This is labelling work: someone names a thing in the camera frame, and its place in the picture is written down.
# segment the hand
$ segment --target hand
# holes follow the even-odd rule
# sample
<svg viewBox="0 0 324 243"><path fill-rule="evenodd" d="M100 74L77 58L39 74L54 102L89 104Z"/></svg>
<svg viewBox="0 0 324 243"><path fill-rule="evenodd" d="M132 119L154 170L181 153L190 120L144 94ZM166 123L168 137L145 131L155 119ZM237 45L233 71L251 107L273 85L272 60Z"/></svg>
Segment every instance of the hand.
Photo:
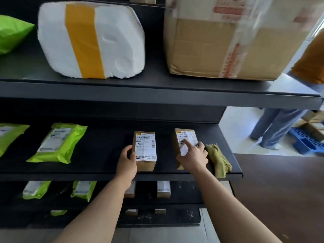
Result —
<svg viewBox="0 0 324 243"><path fill-rule="evenodd" d="M116 179L119 179L125 184L125 189L130 187L137 172L136 154L132 153L129 159L127 158L127 152L131 148L132 145L128 145L121 151L115 175Z"/></svg>
<svg viewBox="0 0 324 243"><path fill-rule="evenodd" d="M184 139L183 141L188 147L188 153L185 156L178 154L177 161L182 164L185 170L193 175L196 175L201 170L207 169L206 164L208 163L208 159L206 157L208 153L204 150L204 144L198 142L198 147L195 147L188 140Z"/></svg>

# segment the forearm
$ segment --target forearm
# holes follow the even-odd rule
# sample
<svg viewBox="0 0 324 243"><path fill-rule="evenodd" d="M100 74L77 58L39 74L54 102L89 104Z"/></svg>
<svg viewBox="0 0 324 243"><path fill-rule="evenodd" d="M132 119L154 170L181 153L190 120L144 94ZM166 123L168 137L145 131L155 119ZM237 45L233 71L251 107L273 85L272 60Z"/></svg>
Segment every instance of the forearm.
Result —
<svg viewBox="0 0 324 243"><path fill-rule="evenodd" d="M281 242L207 169L195 174L205 206L222 243Z"/></svg>
<svg viewBox="0 0 324 243"><path fill-rule="evenodd" d="M123 181L111 180L53 243L111 242L127 188Z"/></svg>

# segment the blue jeans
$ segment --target blue jeans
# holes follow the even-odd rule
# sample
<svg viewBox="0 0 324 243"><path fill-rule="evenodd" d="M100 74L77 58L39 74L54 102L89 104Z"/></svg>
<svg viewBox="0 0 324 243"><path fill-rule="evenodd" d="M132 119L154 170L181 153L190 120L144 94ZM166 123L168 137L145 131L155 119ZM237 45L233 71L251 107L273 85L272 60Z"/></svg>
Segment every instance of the blue jeans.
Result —
<svg viewBox="0 0 324 243"><path fill-rule="evenodd" d="M287 74L319 93L324 91L324 84L308 83L304 80L298 79L291 73ZM259 119L250 134L250 137L252 139L259 139L262 137L260 143L261 147L271 148L281 141L294 123L297 122L306 112L307 110L303 109L266 108L264 109L262 117Z"/></svg>

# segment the styrofoam container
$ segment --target styrofoam container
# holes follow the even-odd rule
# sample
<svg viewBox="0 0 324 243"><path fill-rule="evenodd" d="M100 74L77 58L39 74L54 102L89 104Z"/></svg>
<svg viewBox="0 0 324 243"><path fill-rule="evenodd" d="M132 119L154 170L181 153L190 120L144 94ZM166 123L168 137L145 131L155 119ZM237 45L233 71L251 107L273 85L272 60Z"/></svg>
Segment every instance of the styrofoam container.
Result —
<svg viewBox="0 0 324 243"><path fill-rule="evenodd" d="M51 67L68 77L128 78L144 69L144 31L127 6L45 3L38 40Z"/></svg>

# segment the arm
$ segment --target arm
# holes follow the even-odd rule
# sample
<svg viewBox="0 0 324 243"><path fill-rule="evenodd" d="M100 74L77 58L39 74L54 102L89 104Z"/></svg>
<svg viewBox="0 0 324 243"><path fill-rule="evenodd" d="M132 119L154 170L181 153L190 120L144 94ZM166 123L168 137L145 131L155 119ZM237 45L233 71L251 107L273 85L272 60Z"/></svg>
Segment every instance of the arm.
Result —
<svg viewBox="0 0 324 243"><path fill-rule="evenodd" d="M121 152L116 175L85 211L80 213L52 243L107 243L111 242L124 199L124 193L130 187L137 172L136 156L127 158L129 145Z"/></svg>
<svg viewBox="0 0 324 243"><path fill-rule="evenodd" d="M207 151L184 140L188 146L185 156L177 160L194 175L215 231L223 243L281 242L262 222L244 207L206 168Z"/></svg>

